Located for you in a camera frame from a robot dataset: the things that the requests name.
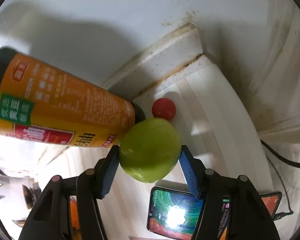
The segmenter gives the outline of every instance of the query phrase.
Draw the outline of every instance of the black cable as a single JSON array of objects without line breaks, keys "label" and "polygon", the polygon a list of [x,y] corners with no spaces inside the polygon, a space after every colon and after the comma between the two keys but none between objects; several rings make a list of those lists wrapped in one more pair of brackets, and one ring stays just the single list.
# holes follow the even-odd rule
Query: black cable
[{"label": "black cable", "polygon": [[279,219],[281,219],[281,218],[283,218],[285,216],[292,215],[293,211],[292,211],[291,206],[290,206],[290,199],[288,197],[286,186],[284,185],[283,180],[282,180],[282,178],[281,178],[278,170],[276,169],[276,167],[274,166],[274,164],[272,163],[272,161],[269,159],[269,157],[267,155],[266,155],[266,158],[267,158],[268,162],[271,164],[271,166],[274,169],[275,173],[277,173],[277,175],[279,177],[279,180],[280,180],[280,182],[281,182],[281,184],[283,186],[284,193],[285,193],[285,195],[287,197],[289,212],[280,212],[280,213],[275,214],[273,220],[279,220]]},{"label": "black cable", "polygon": [[285,157],[281,156],[280,154],[278,154],[271,146],[269,146],[266,142],[264,142],[263,140],[260,140],[261,143],[274,155],[276,156],[280,161],[295,167],[295,168],[299,168],[300,169],[300,163],[296,163],[293,161],[290,161],[288,159],[286,159]]}]

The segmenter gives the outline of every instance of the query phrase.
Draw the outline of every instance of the bottle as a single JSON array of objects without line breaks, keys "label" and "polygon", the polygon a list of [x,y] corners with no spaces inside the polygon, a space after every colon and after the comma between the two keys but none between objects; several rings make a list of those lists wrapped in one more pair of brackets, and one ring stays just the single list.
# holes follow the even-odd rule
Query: bottle
[{"label": "bottle", "polygon": [[0,49],[2,135],[110,147],[144,118],[130,101],[14,49]]}]

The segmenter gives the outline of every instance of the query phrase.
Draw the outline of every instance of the cable connector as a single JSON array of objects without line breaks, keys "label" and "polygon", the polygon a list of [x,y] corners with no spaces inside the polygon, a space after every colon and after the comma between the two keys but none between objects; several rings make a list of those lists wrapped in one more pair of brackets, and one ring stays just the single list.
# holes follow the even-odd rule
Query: cable connector
[{"label": "cable connector", "polygon": [[277,213],[277,214],[274,215],[273,221],[277,221],[281,218],[284,218],[285,216],[289,216],[289,215],[292,215],[292,214],[293,214],[293,211]]}]

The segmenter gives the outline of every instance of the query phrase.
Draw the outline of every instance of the green ball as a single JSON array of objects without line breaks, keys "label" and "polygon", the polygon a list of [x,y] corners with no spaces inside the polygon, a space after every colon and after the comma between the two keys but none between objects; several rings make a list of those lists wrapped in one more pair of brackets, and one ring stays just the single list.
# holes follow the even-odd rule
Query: green ball
[{"label": "green ball", "polygon": [[131,177],[150,183],[172,171],[180,152],[180,137],[173,126],[162,118],[150,118],[136,124],[124,136],[119,160]]}]

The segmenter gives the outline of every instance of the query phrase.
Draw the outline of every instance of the orange label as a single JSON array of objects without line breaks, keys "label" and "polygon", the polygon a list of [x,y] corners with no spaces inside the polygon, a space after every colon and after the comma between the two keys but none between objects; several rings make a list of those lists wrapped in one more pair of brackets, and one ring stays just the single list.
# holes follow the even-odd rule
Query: orange label
[{"label": "orange label", "polygon": [[[0,133],[4,135],[109,147],[134,122],[129,101],[23,54],[14,56],[0,84]],[[35,129],[42,132],[40,140],[29,137]]]}]

